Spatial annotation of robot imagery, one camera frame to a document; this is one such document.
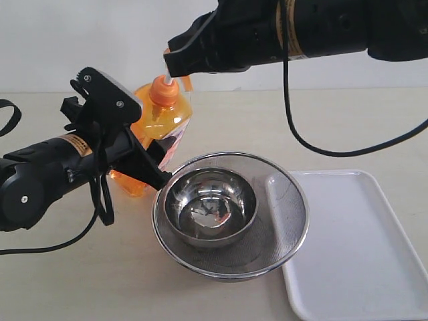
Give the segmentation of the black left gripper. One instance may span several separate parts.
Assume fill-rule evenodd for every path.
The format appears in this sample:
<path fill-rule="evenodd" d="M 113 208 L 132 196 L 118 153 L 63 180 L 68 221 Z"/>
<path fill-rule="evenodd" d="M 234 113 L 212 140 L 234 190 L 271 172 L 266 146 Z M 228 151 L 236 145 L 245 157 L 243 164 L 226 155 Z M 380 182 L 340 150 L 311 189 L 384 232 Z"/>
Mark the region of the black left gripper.
<path fill-rule="evenodd" d="M 165 156 L 177 141 L 176 136 L 153 140 L 155 155 Z M 162 189 L 171 179 L 170 172 L 162 171 L 155 159 L 143 148 L 129 127 L 112 132 L 94 130 L 90 135 L 96 170 L 103 175 L 115 170 L 128 177 Z"/>

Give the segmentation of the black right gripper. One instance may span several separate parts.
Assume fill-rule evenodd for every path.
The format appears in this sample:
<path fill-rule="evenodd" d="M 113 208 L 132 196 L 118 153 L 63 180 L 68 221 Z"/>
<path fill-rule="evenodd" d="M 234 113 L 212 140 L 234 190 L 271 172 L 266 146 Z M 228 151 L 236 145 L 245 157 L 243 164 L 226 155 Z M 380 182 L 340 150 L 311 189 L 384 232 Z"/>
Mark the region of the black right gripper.
<path fill-rule="evenodd" d="M 282 61 L 278 8 L 278 1 L 219 1 L 168 41 L 163 57 L 169 74 L 237 73 Z"/>

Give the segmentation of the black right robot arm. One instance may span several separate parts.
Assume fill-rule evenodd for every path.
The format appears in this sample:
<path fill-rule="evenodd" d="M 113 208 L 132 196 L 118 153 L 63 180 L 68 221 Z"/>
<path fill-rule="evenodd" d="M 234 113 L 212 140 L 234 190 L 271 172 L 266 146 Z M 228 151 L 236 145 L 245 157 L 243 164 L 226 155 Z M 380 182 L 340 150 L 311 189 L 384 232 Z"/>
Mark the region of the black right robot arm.
<path fill-rule="evenodd" d="M 387 62 L 421 60 L 427 2 L 220 1 L 168 48 L 164 59 L 174 77 L 360 51 Z"/>

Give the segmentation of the grey left Piper robot arm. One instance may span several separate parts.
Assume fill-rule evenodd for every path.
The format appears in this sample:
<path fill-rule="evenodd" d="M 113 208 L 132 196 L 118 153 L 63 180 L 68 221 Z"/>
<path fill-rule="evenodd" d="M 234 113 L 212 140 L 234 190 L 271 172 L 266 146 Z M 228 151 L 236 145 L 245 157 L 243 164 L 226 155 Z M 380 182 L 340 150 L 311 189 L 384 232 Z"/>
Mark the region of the grey left Piper robot arm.
<path fill-rule="evenodd" d="M 162 171 L 160 163 L 174 142 L 174 138 L 164 138 L 144 148 L 124 129 L 102 149 L 96 166 L 95 135 L 75 130 L 5 154 L 1 159 L 1 230 L 32 228 L 52 203 L 109 169 L 156 190 L 163 188 L 172 174 Z"/>

